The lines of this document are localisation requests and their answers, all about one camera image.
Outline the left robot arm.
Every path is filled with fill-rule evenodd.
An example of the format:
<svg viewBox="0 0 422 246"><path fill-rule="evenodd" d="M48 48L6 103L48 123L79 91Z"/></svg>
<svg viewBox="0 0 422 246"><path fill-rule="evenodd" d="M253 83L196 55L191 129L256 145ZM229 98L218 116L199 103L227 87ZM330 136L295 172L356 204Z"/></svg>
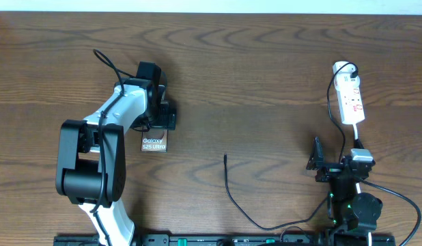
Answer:
<svg viewBox="0 0 422 246"><path fill-rule="evenodd" d="M125 135L129 130L175 129L175 109L165 98L167 80L123 78L112 95L82 120L60 128L55 186L93 223L97 245L140 245L122 193L126 184Z"/></svg>

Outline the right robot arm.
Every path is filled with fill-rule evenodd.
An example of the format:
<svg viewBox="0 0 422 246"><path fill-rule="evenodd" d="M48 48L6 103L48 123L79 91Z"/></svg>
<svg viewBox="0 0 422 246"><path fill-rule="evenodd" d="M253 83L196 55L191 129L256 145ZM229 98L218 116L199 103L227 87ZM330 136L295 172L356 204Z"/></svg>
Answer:
<svg viewBox="0 0 422 246"><path fill-rule="evenodd" d="M376 164L368 149L357 139L351 153L339 163L325 161L320 140L313 140L313 148L306 169L315 170L317 182L327 182L329 192L327 215L334 226L318 236L323 245L371 245L371 233L377 228L382 201L361 191L359 180L369 177Z"/></svg>

